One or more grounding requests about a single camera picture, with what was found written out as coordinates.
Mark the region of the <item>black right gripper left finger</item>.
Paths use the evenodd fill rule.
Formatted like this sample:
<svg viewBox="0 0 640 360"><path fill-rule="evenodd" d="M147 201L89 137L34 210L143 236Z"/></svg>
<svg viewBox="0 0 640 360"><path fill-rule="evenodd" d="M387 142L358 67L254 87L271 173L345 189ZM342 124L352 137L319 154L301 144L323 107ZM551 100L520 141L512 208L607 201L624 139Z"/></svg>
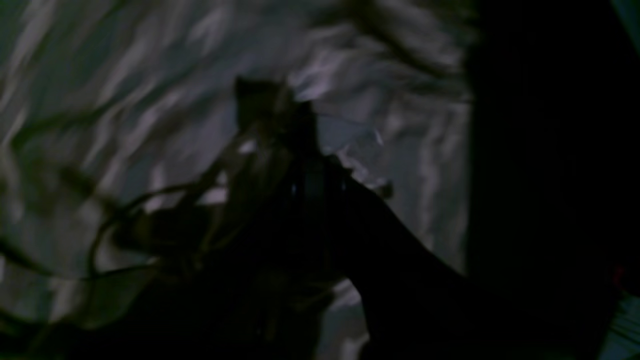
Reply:
<svg viewBox="0 0 640 360"><path fill-rule="evenodd" d="M91 247L80 308L46 326L32 360L311 360L326 308L326 157L297 155L266 190L211 174L116 210Z"/></svg>

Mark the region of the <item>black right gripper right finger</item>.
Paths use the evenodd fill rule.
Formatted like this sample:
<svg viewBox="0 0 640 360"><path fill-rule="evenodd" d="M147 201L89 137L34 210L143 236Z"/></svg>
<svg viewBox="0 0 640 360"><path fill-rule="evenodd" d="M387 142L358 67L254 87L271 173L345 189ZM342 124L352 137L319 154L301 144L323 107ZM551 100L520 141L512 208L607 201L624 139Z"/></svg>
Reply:
<svg viewBox="0 0 640 360"><path fill-rule="evenodd" d="M471 242L462 275L335 156L325 159L327 247L362 298L375 360L596 360L598 280L566 246Z"/></svg>

